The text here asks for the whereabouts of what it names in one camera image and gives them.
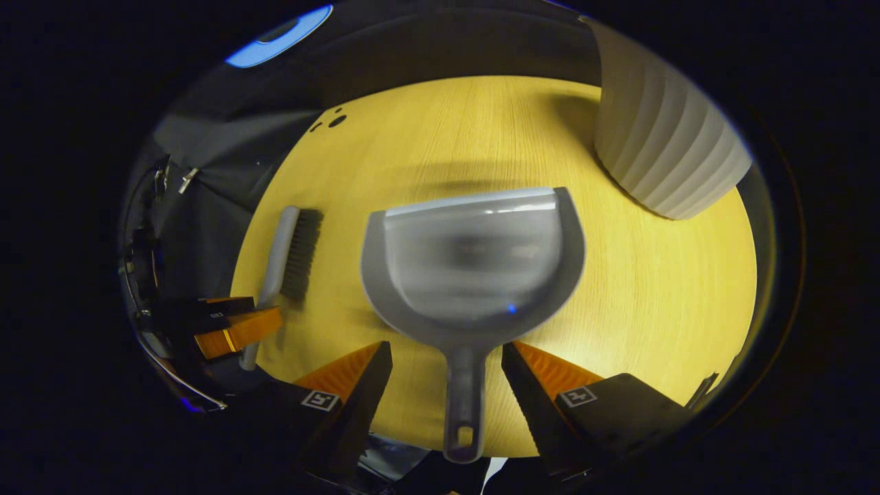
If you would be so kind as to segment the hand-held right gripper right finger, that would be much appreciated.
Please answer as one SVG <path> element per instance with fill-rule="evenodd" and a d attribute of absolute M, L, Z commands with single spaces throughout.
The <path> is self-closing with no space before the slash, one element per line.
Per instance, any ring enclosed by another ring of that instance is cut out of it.
<path fill-rule="evenodd" d="M 602 378 L 524 342 L 502 368 L 551 479 L 567 482 L 640 454 L 691 421 L 692 411 L 636 378 Z"/>

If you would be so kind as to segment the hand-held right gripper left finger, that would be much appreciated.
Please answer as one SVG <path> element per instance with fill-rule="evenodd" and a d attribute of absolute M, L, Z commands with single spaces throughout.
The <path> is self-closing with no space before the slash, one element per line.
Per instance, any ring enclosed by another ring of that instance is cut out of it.
<path fill-rule="evenodd" d="M 374 342 L 295 380 L 270 380 L 230 404 L 248 485 L 348 485 L 393 369 Z"/>

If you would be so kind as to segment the small grey broom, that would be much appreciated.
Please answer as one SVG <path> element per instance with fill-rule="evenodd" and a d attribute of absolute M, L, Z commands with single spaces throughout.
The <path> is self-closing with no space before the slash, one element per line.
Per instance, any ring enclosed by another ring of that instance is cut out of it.
<path fill-rule="evenodd" d="M 256 309 L 267 309 L 278 296 L 304 303 L 323 219 L 324 214 L 318 209 L 300 209 L 296 206 L 282 209 L 268 253 Z"/>

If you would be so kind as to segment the grey plastic dustpan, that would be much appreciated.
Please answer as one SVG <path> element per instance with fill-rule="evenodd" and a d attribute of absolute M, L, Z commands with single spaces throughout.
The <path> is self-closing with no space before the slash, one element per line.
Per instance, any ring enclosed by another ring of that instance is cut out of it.
<path fill-rule="evenodd" d="M 438 350 L 447 366 L 447 461 L 474 463 L 483 453 L 488 354 L 556 316 L 585 263 L 584 228 L 565 187 L 368 214 L 360 257 L 368 303 L 390 328 Z"/>

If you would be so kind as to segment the white ribbed garbage bin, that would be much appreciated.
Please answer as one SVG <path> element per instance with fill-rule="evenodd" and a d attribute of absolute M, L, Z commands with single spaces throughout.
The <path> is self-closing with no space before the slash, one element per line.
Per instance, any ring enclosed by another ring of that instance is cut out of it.
<path fill-rule="evenodd" d="M 597 20 L 602 69 L 594 145 L 619 187 L 667 219 L 691 219 L 754 160 L 726 113 L 680 69 Z"/>

